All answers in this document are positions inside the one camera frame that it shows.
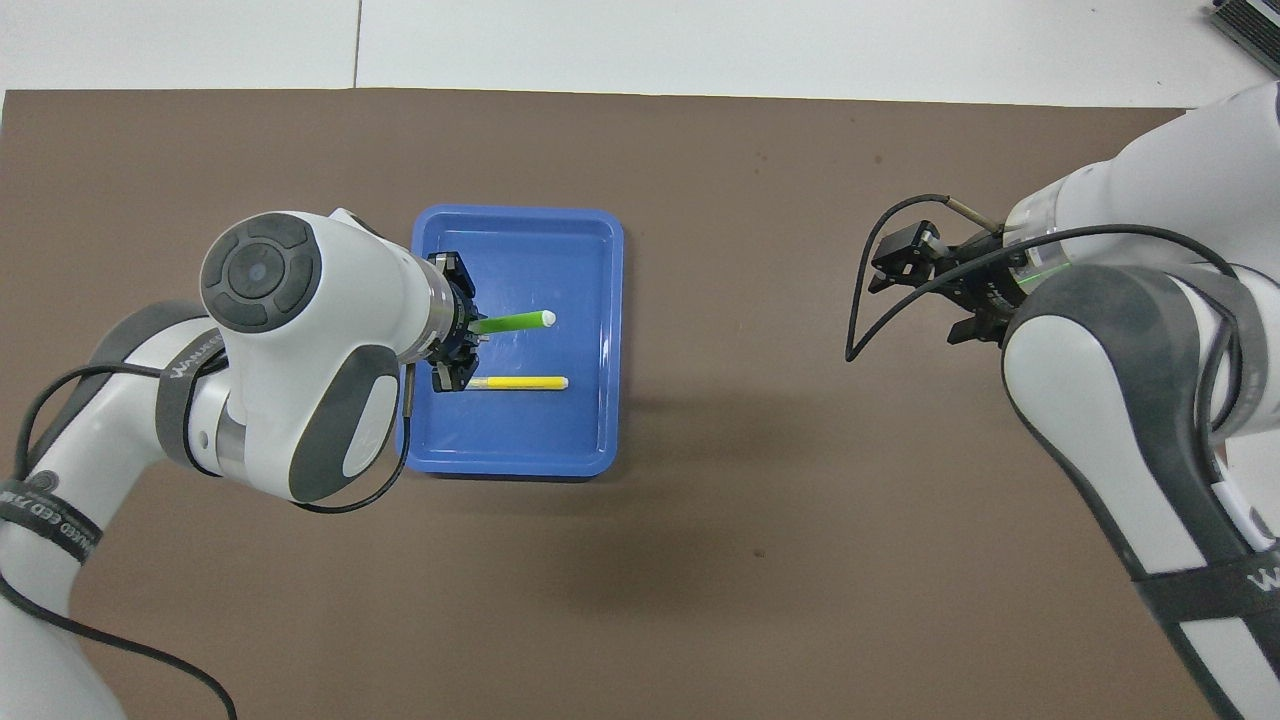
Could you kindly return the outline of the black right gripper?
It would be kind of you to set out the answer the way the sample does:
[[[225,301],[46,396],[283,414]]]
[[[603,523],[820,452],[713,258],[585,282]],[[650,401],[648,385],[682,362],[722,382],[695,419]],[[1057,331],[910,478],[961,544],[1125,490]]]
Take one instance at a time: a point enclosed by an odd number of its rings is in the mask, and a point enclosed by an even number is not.
[[[870,293],[896,284],[920,287],[959,264],[1002,249],[1002,238],[969,238],[956,247],[947,246],[934,223],[913,223],[879,240],[870,258],[874,269]],[[956,281],[955,299],[973,315],[951,327],[946,340],[948,345],[974,341],[998,348],[1005,346],[1007,322],[1027,299],[1014,275],[1014,270],[1025,261],[1025,254],[1019,251],[975,268]]]

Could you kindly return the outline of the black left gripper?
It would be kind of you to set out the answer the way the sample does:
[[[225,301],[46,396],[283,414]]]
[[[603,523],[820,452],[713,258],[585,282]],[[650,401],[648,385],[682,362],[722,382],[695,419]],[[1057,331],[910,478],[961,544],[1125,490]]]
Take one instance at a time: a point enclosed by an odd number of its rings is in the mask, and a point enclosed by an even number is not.
[[[479,336],[471,323],[479,319],[476,287],[458,252],[433,252],[430,263],[453,287],[454,311],[443,346],[430,355],[431,388],[435,393],[465,391],[479,366]]]

